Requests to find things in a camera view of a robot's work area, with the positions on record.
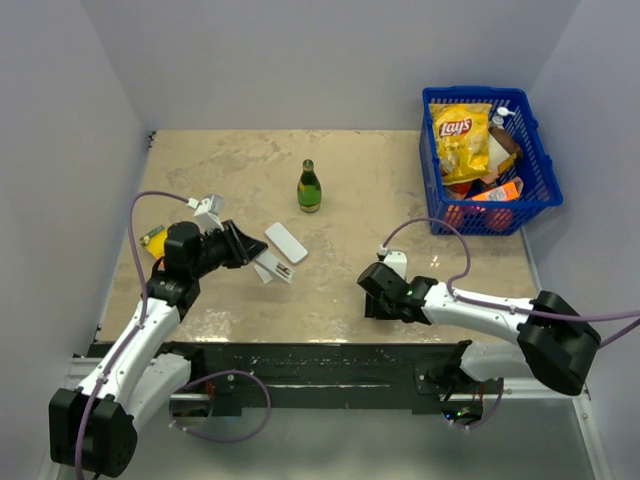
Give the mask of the white battery cover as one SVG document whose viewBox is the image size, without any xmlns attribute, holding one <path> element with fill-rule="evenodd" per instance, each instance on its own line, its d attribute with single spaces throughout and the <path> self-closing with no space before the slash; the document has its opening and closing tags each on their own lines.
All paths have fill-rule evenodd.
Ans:
<svg viewBox="0 0 640 480">
<path fill-rule="evenodd" d="M 262 268 L 261 266 L 259 266 L 257 264 L 254 264 L 253 267 L 254 267 L 254 270 L 256 271 L 257 275 L 259 276 L 259 278 L 261 279 L 261 281 L 264 284 L 268 284 L 273 280 L 272 275 L 267 270 Z"/>
</svg>

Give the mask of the white remote control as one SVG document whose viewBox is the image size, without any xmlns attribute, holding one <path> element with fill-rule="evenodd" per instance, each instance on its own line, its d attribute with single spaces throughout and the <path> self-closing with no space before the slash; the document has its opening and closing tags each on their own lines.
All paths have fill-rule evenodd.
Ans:
<svg viewBox="0 0 640 480">
<path fill-rule="evenodd" d="M 269 226 L 265 235 L 293 265 L 297 265 L 308 256 L 308 250 L 280 222 Z"/>
<path fill-rule="evenodd" d="M 278 278 L 287 284 L 292 283 L 295 274 L 294 269 L 280 260 L 269 250 L 265 250 L 255 257 L 254 262 L 270 273 L 273 277 Z"/>
</svg>

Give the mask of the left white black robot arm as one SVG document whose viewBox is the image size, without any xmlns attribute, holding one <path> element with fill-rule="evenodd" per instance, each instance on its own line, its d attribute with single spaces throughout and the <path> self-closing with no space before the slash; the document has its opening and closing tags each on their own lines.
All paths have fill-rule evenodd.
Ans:
<svg viewBox="0 0 640 480">
<path fill-rule="evenodd" d="M 52 461 L 74 467 L 79 478 L 121 475 L 156 411 L 180 388 L 196 392 L 206 383 L 203 363 L 159 351 L 199 296 L 201 278 L 245 266 L 267 249 L 231 220 L 207 232 L 193 222 L 173 224 L 121 335 L 75 388 L 60 388 L 50 400 Z"/>
</svg>

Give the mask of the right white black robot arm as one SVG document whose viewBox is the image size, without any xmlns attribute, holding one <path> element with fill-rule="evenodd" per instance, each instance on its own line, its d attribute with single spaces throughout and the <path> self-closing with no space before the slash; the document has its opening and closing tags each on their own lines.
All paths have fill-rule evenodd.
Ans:
<svg viewBox="0 0 640 480">
<path fill-rule="evenodd" d="M 446 367 L 446 382 L 459 393 L 489 379 L 531 376 L 551 390 L 576 396 L 600 347 L 598 332 L 553 292 L 542 291 L 534 299 L 450 292 L 432 278 L 406 281 L 383 262 L 368 266 L 357 284 L 366 292 L 368 318 L 455 326 L 502 341 L 469 345 Z"/>
</svg>

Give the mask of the green glass bottle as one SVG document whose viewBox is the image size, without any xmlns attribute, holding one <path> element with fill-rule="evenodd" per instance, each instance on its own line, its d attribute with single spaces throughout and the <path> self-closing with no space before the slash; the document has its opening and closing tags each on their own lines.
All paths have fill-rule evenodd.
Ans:
<svg viewBox="0 0 640 480">
<path fill-rule="evenodd" d="M 321 206 L 321 184 L 311 159 L 302 162 L 302 173 L 297 184 L 297 200 L 300 209 L 306 213 L 314 213 Z"/>
</svg>

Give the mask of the orange carton box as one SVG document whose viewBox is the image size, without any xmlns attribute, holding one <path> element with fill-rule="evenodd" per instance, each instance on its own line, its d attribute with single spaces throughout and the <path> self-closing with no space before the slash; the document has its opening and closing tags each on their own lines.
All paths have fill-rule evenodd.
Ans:
<svg viewBox="0 0 640 480">
<path fill-rule="evenodd" d="M 495 186 L 470 198 L 474 202 L 510 202 L 520 198 L 524 183 L 520 177 Z"/>
</svg>

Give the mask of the yellow chips bag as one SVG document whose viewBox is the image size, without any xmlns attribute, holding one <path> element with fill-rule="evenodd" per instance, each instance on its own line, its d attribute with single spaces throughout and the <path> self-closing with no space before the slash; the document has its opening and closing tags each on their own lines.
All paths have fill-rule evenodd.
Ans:
<svg viewBox="0 0 640 480">
<path fill-rule="evenodd" d="M 489 174 L 489 103 L 430 103 L 436 154 L 444 185 Z"/>
</svg>

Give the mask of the blue plastic basket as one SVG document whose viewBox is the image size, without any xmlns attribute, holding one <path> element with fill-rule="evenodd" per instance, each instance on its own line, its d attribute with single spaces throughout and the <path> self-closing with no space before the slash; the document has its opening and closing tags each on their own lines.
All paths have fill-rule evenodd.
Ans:
<svg viewBox="0 0 640 480">
<path fill-rule="evenodd" d="M 422 98 L 419 152 L 433 234 L 510 235 L 562 204 L 524 91 L 428 87 Z"/>
</svg>

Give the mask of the brown white snack package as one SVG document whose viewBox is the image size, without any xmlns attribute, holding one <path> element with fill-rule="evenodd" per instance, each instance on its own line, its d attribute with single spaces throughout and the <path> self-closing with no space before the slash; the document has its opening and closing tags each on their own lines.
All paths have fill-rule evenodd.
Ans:
<svg viewBox="0 0 640 480">
<path fill-rule="evenodd" d="M 489 176 L 497 177 L 523 158 L 520 145 L 504 129 L 497 126 L 489 128 Z"/>
</svg>

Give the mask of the white cap bottle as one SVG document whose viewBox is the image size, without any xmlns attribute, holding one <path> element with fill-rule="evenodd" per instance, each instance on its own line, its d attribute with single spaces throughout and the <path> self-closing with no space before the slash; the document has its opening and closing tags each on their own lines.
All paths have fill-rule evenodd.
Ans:
<svg viewBox="0 0 640 480">
<path fill-rule="evenodd" d="M 505 106 L 497 107 L 491 118 L 491 125 L 503 129 L 508 117 L 514 116 L 515 112 Z"/>
</svg>

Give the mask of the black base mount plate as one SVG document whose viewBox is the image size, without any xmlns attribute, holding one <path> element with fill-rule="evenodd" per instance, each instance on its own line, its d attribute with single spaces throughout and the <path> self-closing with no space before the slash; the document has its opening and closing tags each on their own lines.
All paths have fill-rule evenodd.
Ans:
<svg viewBox="0 0 640 480">
<path fill-rule="evenodd" d="M 249 408 L 394 409 L 438 414 L 499 391 L 459 368 L 468 342 L 456 344 L 186 343 L 159 351 L 191 363 L 180 412 L 238 416 Z"/>
</svg>

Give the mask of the black corner bracket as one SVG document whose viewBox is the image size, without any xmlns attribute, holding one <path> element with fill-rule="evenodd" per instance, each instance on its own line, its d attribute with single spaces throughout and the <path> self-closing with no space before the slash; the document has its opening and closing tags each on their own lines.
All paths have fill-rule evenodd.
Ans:
<svg viewBox="0 0 640 480">
<path fill-rule="evenodd" d="M 148 149 L 151 149 L 154 142 L 155 142 L 155 137 L 156 137 L 156 131 L 151 131 L 148 135 Z"/>
</svg>

